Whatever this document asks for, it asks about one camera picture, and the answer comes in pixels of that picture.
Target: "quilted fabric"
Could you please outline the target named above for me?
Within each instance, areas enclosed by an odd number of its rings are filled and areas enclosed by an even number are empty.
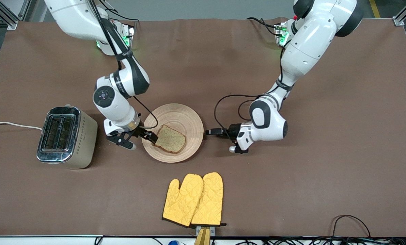
[[[223,179],[213,172],[203,177],[203,194],[191,223],[194,225],[220,225],[223,206]]]
[[[179,184],[177,179],[170,182],[162,218],[188,227],[203,192],[203,179],[187,174],[180,188]]]

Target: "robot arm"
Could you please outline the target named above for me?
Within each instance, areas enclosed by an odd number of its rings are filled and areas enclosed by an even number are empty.
[[[288,20],[286,28],[276,27],[282,35],[278,43],[285,48],[282,71],[273,87],[250,104],[251,121],[232,124],[229,130],[209,131],[234,136],[236,144],[230,152],[247,153],[256,141],[278,141],[286,136],[287,122],[278,111],[295,82],[312,69],[335,36],[350,34],[362,19],[356,0],[296,0],[294,12],[297,20]]]
[[[106,117],[104,127],[108,140],[128,149],[135,149],[135,145],[129,141],[131,136],[141,136],[155,143],[157,136],[144,129],[139,114],[127,101],[131,96],[147,91],[149,77],[117,32],[116,26],[111,23],[106,11],[96,7],[93,9],[93,0],[45,2],[65,33],[75,38],[110,44],[116,59],[125,66],[122,70],[97,79],[93,95],[94,104]]]

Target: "toaster power cord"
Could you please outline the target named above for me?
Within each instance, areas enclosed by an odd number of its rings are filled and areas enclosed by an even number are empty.
[[[8,121],[0,121],[0,124],[10,124],[13,126],[17,126],[17,127],[24,127],[24,128],[30,128],[30,129],[36,129],[36,130],[43,130],[42,128],[39,127],[34,127],[34,126],[26,126],[26,125],[21,125],[21,124],[14,124],[12,122],[8,122]]]

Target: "bread slice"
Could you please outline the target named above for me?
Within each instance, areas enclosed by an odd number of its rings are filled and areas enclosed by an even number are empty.
[[[185,143],[186,136],[167,125],[162,125],[155,146],[166,152],[177,154],[183,150]]]

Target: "table surface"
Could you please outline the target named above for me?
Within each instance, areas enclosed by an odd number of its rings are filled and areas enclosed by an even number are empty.
[[[205,129],[228,94],[259,94],[279,75],[274,37],[248,20],[141,22],[133,43],[150,76],[149,108],[181,103]],[[102,125],[92,102],[98,77],[116,70],[95,42],[55,23],[20,22],[0,52],[0,121],[41,127],[53,107],[71,104]],[[134,99],[138,112],[147,112]],[[219,119],[240,123],[227,99]],[[69,170],[40,163],[40,132],[0,126],[0,235],[194,234],[161,220],[172,179],[217,171],[224,200],[218,235],[329,235],[334,217],[352,214],[373,236],[406,236],[406,35],[390,19],[363,20],[335,38],[300,78],[281,110],[282,141],[258,142],[247,155],[206,137],[190,160],[160,163],[98,131],[91,165]],[[365,236],[350,220],[337,235]]]

